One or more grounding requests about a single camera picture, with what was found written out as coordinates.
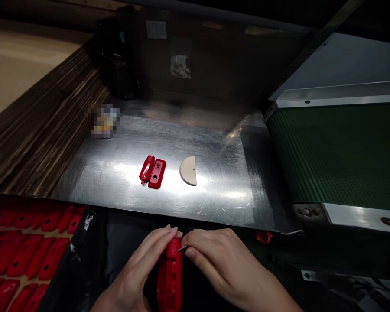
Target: metal sheet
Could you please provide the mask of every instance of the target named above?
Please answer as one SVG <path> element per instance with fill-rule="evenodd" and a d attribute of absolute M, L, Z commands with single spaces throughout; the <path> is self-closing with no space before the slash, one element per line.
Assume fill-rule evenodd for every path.
<path fill-rule="evenodd" d="M 268 231 L 300 229 L 261 113 L 170 91 L 109 103 L 122 111 L 122 134 L 86 139 L 52 198 Z M 139 180 L 147 155 L 167 162 L 158 190 Z M 196 157 L 195 187 L 179 175 L 188 156 Z"/>
<path fill-rule="evenodd" d="M 386 102 L 390 102 L 390 81 L 285 90 L 276 100 L 278 108 Z"/>
<path fill-rule="evenodd" d="M 332 224 L 390 232 L 390 225 L 381 220 L 384 217 L 390 219 L 390 210 L 327 203 L 323 205 Z"/>

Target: blurred object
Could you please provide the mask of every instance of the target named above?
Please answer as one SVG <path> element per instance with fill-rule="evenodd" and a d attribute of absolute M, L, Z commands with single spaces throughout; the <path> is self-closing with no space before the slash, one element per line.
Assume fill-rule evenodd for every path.
<path fill-rule="evenodd" d="M 0 113 L 0 193 L 46 197 L 109 97 L 91 39 Z"/>
<path fill-rule="evenodd" d="M 186 66 L 186 55 L 175 55 L 170 59 L 170 74 L 172 76 L 191 79 L 191 71 Z"/>
<path fill-rule="evenodd" d="M 94 124 L 91 128 L 91 138 L 113 138 L 119 129 L 120 109 L 114 108 L 112 104 L 103 104 L 95 114 Z"/>

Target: metal edge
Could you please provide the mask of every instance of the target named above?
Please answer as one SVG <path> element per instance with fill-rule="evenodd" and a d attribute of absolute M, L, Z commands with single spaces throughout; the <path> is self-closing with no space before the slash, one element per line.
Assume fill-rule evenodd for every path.
<path fill-rule="evenodd" d="M 390 232 L 390 210 L 322 204 L 331 224 Z"/>
<path fill-rule="evenodd" d="M 133 3 L 142 6 L 158 7 L 166 10 L 176 10 L 180 12 L 187 12 L 191 14 L 198 14 L 202 16 L 211 16 L 224 20 L 231 20 L 235 22 L 241 22 L 248 25 L 256 25 L 261 27 L 267 27 L 272 29 L 278 29 L 281 31 L 287 31 L 292 33 L 307 34 L 311 28 L 292 23 L 280 22 L 273 19 L 268 19 L 259 16 L 252 16 L 243 13 L 217 9 L 210 6 L 203 6 L 194 3 L 182 2 L 177 0 L 116 0 L 123 3 Z"/>
<path fill-rule="evenodd" d="M 285 90 L 275 101 L 278 108 L 385 102 L 390 102 L 390 81 Z"/>

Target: beige semicircle piece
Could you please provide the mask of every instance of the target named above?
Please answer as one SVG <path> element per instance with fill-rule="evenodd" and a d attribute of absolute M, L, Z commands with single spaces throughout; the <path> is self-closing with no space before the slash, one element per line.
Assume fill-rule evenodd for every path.
<path fill-rule="evenodd" d="M 195 156 L 185 158 L 179 167 L 182 180 L 192 186 L 196 186 Z"/>

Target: stainless steel table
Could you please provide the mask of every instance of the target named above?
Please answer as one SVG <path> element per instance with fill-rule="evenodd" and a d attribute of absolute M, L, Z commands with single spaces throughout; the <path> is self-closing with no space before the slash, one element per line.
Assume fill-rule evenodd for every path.
<path fill-rule="evenodd" d="M 153 90 L 120 108 L 120 133 L 87 138 L 51 198 L 267 231 L 300 230 L 260 112 L 242 104 Z M 167 162 L 162 186 L 141 185 L 147 155 Z M 179 165 L 196 156 L 197 186 Z"/>

